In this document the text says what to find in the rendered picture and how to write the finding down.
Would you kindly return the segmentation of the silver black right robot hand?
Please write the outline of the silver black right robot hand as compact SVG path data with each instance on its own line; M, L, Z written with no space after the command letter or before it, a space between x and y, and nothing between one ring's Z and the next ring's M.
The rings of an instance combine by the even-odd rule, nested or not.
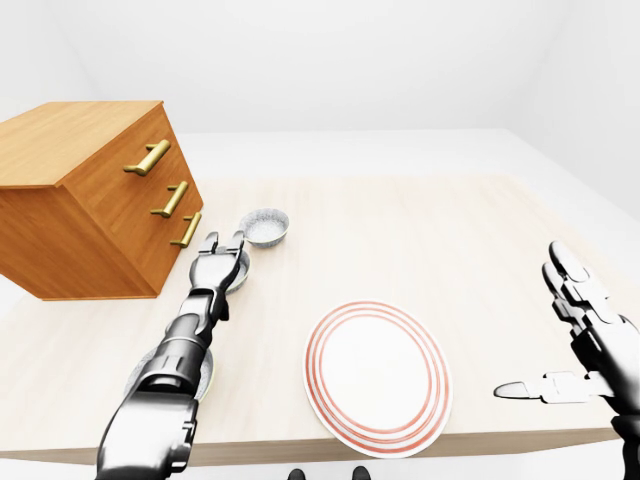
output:
M560 241L549 245L542 275L552 308L571 326L570 346L586 374L548 372L538 382L500 385L493 395L545 404L586 403L599 396L619 415L640 416L640 329L609 304L594 272Z

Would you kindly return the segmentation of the wooden cabinet with drawers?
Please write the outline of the wooden cabinet with drawers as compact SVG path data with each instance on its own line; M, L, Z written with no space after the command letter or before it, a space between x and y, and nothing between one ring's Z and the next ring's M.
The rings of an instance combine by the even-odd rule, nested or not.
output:
M82 162L89 103L50 102L0 123L0 274L43 300L156 297L60 184Z

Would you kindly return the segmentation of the wooden cabinet drawer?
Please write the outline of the wooden cabinet drawer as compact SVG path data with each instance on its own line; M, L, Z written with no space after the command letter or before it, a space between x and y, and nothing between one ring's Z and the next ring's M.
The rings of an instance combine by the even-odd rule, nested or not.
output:
M62 177L60 184L106 226L97 216L92 198L114 164L142 157L147 153L146 144L163 139L179 143L161 101L90 102L88 106L78 135L82 162Z
M175 261L203 201L180 147L163 139L142 157L116 162L92 205L131 262L157 273Z
M181 181L189 183L188 190L170 218L152 215L151 209L162 208L172 193L169 185ZM203 205L193 178L182 172L144 183L128 205L127 217L123 222L121 239L128 259L137 268L148 284L146 294L158 295L182 248L171 245L170 241L180 239L188 223L184 216L199 212Z

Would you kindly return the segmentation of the patterned grey bowl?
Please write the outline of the patterned grey bowl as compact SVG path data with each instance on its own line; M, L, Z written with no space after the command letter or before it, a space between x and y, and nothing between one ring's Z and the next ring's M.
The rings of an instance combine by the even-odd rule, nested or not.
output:
M239 258L239 270L234 278L233 282L230 284L229 288L226 290L226 294L232 294L239 290L247 280L249 270L250 270L251 260L250 255L247 251L242 251Z
M124 387L123 396L126 397L134 387L136 380L140 376L144 366L151 360L156 353L156 348L148 351L131 371ZM200 367L200 381L195 394L195 399L201 401L208 393L210 385L215 375L214 357L210 349L207 350L203 363Z
M286 236L290 221L287 214L275 208L261 208L246 214L239 223L245 240L257 248L270 248Z

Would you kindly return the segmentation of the white plate with red rings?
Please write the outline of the white plate with red rings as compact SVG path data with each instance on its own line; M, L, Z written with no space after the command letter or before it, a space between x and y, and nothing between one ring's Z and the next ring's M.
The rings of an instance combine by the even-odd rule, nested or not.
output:
M450 418L453 377L442 347L413 315L381 301L326 313L309 332L302 371L318 419L365 455L416 455Z

